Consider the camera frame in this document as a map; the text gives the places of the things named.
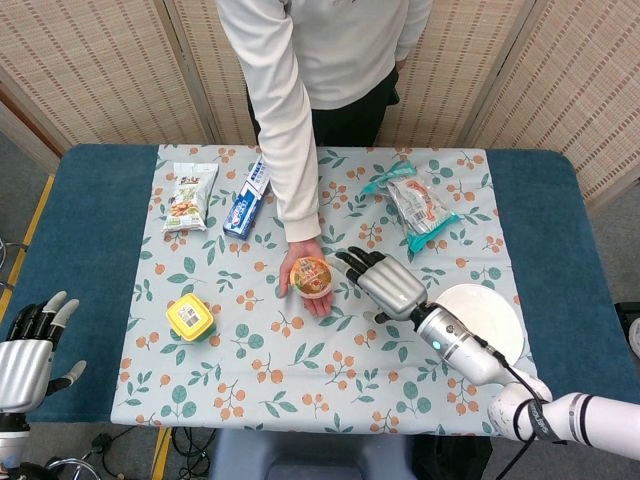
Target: white long-sleeve shirt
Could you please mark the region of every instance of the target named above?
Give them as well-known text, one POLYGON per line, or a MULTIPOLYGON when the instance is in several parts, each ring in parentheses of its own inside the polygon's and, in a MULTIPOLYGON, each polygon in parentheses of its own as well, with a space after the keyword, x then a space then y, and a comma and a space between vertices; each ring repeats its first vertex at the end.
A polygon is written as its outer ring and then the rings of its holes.
POLYGON ((320 233, 311 109, 364 97, 403 60, 433 0, 217 0, 289 242, 320 233))

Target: woven panel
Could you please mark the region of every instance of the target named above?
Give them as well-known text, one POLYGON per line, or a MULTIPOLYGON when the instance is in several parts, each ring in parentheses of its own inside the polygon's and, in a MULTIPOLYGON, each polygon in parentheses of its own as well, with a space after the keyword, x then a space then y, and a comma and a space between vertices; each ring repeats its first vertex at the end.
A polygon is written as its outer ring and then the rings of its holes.
POLYGON ((219 143, 255 144, 247 112, 244 77, 227 40, 214 0, 174 0, 209 105, 220 131, 219 143))
MULTIPOLYGON (((253 143, 242 72, 212 0, 174 0, 224 143, 253 143)), ((436 0, 387 111, 380 145, 453 145, 527 0, 436 0)))
POLYGON ((530 2, 436 0, 387 110, 383 146, 455 147, 508 33, 530 2))
POLYGON ((548 148, 587 203, 640 167, 640 3, 550 0, 474 145, 548 148))
POLYGON ((202 143, 151 0, 0 2, 0 68, 70 143, 202 143))

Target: blue and white box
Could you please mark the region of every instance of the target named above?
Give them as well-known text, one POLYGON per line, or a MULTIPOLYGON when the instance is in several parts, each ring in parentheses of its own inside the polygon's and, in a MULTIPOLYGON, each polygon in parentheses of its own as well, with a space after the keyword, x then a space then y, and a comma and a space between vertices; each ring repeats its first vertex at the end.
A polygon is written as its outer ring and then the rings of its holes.
POLYGON ((251 224, 262 206, 268 186, 269 174, 264 159, 260 156, 249 172, 236 201, 233 202, 227 219, 222 225, 225 234, 242 240, 247 239, 251 224))

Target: tablecloth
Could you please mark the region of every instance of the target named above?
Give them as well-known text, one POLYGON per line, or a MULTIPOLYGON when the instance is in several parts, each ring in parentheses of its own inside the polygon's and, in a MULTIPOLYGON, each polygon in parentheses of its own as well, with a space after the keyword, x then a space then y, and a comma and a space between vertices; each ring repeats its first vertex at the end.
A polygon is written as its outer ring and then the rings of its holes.
MULTIPOLYGON (((222 223, 258 153, 247 147, 163 145, 148 207, 112 421, 311 432, 491 434, 487 405, 500 387, 476 387, 441 362, 408 323, 377 325, 377 307, 336 274, 335 304, 316 319, 274 291, 286 252, 270 195, 247 241, 222 223), (172 162, 220 165, 205 232, 161 233, 172 162), (194 292, 216 317, 195 343, 170 329, 166 308, 194 292)), ((522 321, 491 174, 482 150, 322 149, 325 255, 349 245, 400 258, 431 298, 460 283, 500 292, 522 321), (409 255, 393 208, 362 195, 411 162, 461 218, 409 255)), ((518 366, 535 368, 528 344, 518 366)))

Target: floor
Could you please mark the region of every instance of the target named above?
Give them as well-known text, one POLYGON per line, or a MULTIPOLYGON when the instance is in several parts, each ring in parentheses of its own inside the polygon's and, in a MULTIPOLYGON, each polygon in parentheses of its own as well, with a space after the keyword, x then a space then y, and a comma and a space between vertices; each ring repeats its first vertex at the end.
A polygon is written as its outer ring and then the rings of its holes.
MULTIPOLYGON (((45 181, 44 172, 0 134, 0 236, 6 241, 22 239, 45 181)), ((592 222, 614 301, 640 301, 640 186, 594 215, 592 222)), ((0 270, 0 280, 6 280, 15 258, 9 253, 0 270)), ((636 364, 640 374, 640 359, 636 364)), ((53 455, 81 456, 99 433, 117 435, 123 430, 110 424, 37 424, 33 426, 26 460, 44 463, 53 455)), ((196 442, 204 443, 210 431, 195 430, 196 442)), ((156 434, 153 429, 137 428, 122 436, 106 457, 109 469, 124 473, 127 479, 149 478, 156 434)), ((179 446, 187 448, 184 437, 178 441, 179 446)), ((495 478, 520 447, 505 439, 494 439, 493 445, 485 479, 495 478)), ((183 465, 184 459, 171 448, 165 478, 178 478, 183 465)), ((506 478, 629 480, 640 478, 640 462, 576 444, 535 443, 506 478)))

